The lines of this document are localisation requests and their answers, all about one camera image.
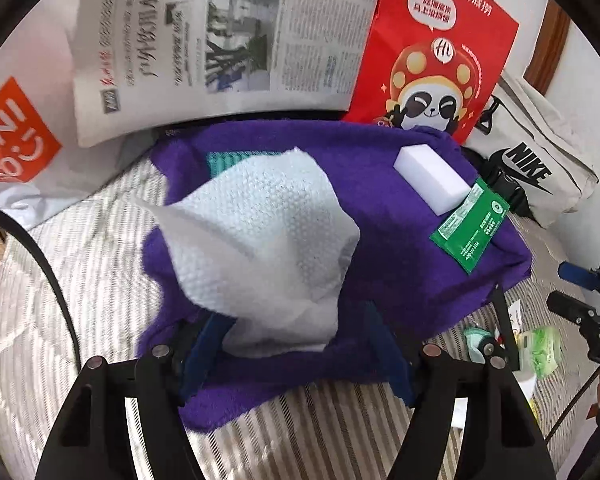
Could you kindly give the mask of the green tissue pack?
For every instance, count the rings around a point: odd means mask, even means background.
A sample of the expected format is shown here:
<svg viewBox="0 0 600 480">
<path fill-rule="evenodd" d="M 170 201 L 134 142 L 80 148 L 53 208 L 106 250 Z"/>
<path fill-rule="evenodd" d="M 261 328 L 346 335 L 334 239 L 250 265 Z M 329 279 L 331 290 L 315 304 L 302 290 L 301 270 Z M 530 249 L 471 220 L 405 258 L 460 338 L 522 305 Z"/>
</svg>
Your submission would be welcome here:
<svg viewBox="0 0 600 480">
<path fill-rule="evenodd" d="M 520 369 L 542 379 L 553 374 L 562 362 L 562 337 L 554 326 L 522 332 L 517 338 Z"/>
</svg>

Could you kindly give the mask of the green wet wipe sachet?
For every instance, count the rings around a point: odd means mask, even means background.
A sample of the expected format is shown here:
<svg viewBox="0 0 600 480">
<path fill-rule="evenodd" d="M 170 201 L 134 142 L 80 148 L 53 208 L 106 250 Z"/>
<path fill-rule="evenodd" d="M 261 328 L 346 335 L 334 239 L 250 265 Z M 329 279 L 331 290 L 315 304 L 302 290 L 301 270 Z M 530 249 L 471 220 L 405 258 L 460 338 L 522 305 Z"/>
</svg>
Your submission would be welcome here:
<svg viewBox="0 0 600 480">
<path fill-rule="evenodd" d="M 508 211 L 506 200 L 478 178 L 464 202 L 429 239 L 471 274 Z"/>
</svg>

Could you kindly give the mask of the white Nike waist bag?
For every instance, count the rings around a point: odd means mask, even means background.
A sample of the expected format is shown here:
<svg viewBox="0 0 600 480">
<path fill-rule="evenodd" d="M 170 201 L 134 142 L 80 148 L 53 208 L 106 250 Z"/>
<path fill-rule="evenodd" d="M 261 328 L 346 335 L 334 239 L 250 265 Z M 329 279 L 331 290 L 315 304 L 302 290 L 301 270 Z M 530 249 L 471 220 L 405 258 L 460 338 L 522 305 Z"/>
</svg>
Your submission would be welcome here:
<svg viewBox="0 0 600 480">
<path fill-rule="evenodd" d="M 570 123 L 528 81 L 503 72 L 466 148 L 500 167 L 526 194 L 543 228 L 576 211 L 600 182 Z"/>
</svg>

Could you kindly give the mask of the purple fleece towel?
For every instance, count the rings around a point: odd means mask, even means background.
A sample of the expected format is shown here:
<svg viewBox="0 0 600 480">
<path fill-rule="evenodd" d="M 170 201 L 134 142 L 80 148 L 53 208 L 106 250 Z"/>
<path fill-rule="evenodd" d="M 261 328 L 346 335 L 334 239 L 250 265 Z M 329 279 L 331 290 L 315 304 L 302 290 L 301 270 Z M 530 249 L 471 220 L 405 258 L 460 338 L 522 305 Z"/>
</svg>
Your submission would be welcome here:
<svg viewBox="0 0 600 480">
<path fill-rule="evenodd" d="M 200 393 L 182 409 L 185 426 L 210 432 L 260 404 L 320 379 L 378 382 L 373 351 L 363 337 L 364 301 L 392 325 L 429 338 L 482 307 L 495 285 L 529 277 L 532 255 L 504 221 L 474 270 L 465 271 L 432 240 L 439 219 L 394 170 L 405 145 L 427 144 L 467 182 L 477 174 L 445 133 L 403 131 L 350 122 L 247 120 L 219 122 L 159 142 L 150 159 L 166 177 L 166 201 L 176 203 L 216 173 L 222 155 L 310 154 L 326 172 L 343 210 L 361 231 L 343 286 L 339 330 L 325 351 L 263 360 L 221 354 Z"/>
</svg>

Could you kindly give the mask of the striped bed quilt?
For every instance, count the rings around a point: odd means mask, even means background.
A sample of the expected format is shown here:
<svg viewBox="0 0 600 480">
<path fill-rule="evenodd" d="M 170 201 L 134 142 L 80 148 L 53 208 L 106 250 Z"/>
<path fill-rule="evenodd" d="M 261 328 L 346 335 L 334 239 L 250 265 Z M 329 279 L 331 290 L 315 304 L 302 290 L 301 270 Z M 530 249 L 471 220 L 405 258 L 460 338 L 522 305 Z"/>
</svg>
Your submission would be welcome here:
<svg viewBox="0 0 600 480">
<path fill-rule="evenodd" d="M 142 160 L 82 202 L 32 231 L 68 302 L 59 310 L 45 276 L 16 242 L 0 264 L 0 454 L 15 479 L 31 479 L 54 420 L 91 356 L 135 356 L 156 318 L 161 290 L 142 267 L 154 222 L 139 200 L 161 203 L 166 178 Z M 532 252 L 530 278 L 509 289 L 521 301 L 522 325 L 554 326 L 562 362 L 535 387 L 550 456 L 565 468 L 588 421 L 593 365 L 577 327 L 552 315 L 547 296 L 559 288 L 565 257 L 554 235 L 535 222 L 514 226 Z M 381 479 L 396 458 L 410 411 L 386 385 L 319 382 L 290 390 L 190 444 L 209 479 Z"/>
</svg>

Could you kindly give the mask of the white sponge block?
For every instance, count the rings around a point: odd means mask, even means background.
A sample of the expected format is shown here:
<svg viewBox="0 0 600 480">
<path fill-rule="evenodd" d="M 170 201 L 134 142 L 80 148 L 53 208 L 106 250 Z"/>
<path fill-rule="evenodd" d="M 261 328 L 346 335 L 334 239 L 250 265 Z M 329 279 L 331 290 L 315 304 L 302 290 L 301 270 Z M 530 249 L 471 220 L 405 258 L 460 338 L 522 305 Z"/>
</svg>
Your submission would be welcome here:
<svg viewBox="0 0 600 480">
<path fill-rule="evenodd" d="M 460 206 L 471 187 L 427 144 L 400 148 L 393 168 L 437 215 Z"/>
</svg>

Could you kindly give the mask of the white Miniso plastic bag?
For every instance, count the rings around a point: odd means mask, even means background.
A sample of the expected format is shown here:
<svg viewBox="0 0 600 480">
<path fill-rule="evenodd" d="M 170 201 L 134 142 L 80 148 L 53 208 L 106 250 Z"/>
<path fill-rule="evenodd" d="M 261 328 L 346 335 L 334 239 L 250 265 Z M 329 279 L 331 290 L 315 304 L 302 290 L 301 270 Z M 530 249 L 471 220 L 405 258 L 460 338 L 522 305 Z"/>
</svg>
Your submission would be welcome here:
<svg viewBox="0 0 600 480">
<path fill-rule="evenodd" d="M 32 229 L 131 165 L 152 137 L 81 148 L 71 41 L 79 0 L 41 0 L 0 49 L 0 209 Z"/>
</svg>

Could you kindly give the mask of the red panda paper bag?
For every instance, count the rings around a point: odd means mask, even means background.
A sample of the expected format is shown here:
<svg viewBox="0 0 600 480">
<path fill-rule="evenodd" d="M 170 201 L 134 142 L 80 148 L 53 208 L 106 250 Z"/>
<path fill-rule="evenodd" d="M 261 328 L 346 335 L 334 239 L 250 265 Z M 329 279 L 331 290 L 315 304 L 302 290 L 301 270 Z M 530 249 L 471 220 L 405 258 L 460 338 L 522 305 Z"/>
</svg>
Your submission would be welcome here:
<svg viewBox="0 0 600 480">
<path fill-rule="evenodd" d="M 464 143 L 518 28 L 493 0 L 378 0 L 344 118 L 430 127 Z"/>
</svg>

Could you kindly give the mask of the teal striped cloth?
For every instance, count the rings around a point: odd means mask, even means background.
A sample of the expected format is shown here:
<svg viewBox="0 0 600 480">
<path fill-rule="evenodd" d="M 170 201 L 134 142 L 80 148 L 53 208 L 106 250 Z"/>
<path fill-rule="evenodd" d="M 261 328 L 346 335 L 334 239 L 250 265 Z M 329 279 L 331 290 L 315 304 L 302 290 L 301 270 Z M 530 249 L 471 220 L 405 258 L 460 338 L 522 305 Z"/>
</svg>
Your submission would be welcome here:
<svg viewBox="0 0 600 480">
<path fill-rule="evenodd" d="M 223 171 L 232 168 L 251 156 L 257 156 L 258 152 L 211 152 L 206 155 L 210 178 L 213 179 Z"/>
</svg>

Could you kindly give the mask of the folded newspaper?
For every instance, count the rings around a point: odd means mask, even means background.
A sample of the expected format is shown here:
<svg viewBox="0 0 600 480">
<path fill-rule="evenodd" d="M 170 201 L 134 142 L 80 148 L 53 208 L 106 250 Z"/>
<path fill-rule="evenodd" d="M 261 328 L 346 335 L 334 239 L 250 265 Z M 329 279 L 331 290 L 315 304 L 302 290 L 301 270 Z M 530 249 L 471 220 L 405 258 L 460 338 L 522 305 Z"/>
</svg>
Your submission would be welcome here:
<svg viewBox="0 0 600 480">
<path fill-rule="evenodd" d="M 80 0 L 79 142 L 216 116 L 346 110 L 376 3 Z"/>
</svg>

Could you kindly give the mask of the wooden door frame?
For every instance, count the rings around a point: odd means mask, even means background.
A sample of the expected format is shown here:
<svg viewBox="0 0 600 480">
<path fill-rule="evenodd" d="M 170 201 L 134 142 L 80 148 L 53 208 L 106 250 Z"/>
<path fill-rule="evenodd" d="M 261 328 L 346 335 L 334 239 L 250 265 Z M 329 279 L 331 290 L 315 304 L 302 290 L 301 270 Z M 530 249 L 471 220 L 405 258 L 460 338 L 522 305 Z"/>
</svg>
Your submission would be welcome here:
<svg viewBox="0 0 600 480">
<path fill-rule="evenodd" d="M 570 23 L 567 12 L 555 0 L 548 0 L 532 58 L 524 72 L 524 79 L 541 94 L 547 92 L 554 78 Z"/>
</svg>

